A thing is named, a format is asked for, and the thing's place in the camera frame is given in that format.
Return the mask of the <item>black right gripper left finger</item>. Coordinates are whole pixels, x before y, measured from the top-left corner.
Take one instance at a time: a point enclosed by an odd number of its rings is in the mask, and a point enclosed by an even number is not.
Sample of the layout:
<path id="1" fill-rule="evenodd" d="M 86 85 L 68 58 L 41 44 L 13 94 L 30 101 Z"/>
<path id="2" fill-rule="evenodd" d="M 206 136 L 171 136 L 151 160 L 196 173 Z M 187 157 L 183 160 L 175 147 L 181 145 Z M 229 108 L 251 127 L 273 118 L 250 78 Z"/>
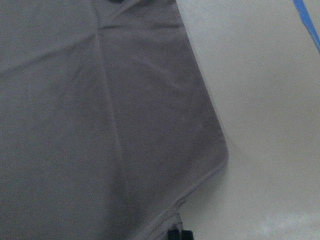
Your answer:
<path id="1" fill-rule="evenodd" d="M 170 229 L 167 231 L 167 240 L 180 240 L 181 235 L 178 229 Z"/>

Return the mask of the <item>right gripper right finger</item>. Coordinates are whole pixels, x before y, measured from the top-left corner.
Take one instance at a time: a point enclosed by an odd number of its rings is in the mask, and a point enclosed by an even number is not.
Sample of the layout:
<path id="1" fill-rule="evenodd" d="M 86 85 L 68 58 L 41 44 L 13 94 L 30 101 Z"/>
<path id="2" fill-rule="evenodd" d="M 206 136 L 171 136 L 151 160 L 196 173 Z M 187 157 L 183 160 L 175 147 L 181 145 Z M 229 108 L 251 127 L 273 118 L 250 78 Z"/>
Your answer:
<path id="1" fill-rule="evenodd" d="M 181 231 L 181 240 L 193 240 L 193 231 L 192 230 L 182 230 Z"/>

